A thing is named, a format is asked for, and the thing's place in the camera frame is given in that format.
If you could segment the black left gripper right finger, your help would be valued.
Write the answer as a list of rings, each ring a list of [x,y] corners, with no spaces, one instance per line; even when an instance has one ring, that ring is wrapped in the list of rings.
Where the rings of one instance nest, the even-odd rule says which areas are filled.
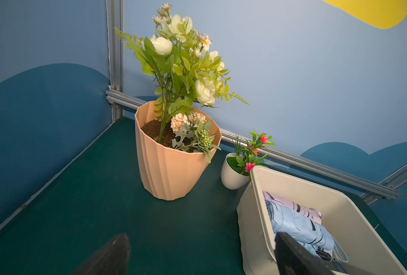
[[[289,234],[279,232],[275,237],[275,258],[280,275],[333,275]]]

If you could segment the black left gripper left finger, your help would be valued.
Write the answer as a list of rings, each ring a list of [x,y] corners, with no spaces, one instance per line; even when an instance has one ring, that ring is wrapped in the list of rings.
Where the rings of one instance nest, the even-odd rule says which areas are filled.
[[[73,275],[125,275],[130,258],[128,236],[118,234],[83,262]]]

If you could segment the pale blue umbrella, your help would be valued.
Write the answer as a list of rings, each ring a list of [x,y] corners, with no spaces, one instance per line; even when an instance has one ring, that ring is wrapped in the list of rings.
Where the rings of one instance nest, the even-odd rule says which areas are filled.
[[[349,261],[340,244],[324,226],[274,201],[266,200],[265,205],[274,234],[289,234],[309,253],[325,261]]]

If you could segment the lilac umbrella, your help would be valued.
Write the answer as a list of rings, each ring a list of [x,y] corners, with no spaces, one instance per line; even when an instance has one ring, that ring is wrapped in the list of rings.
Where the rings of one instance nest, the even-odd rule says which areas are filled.
[[[272,201],[280,206],[284,206],[309,218],[310,220],[312,220],[312,222],[318,223],[320,225],[322,224],[322,213],[314,208],[306,208],[303,205],[267,191],[263,191],[263,197],[265,200]]]

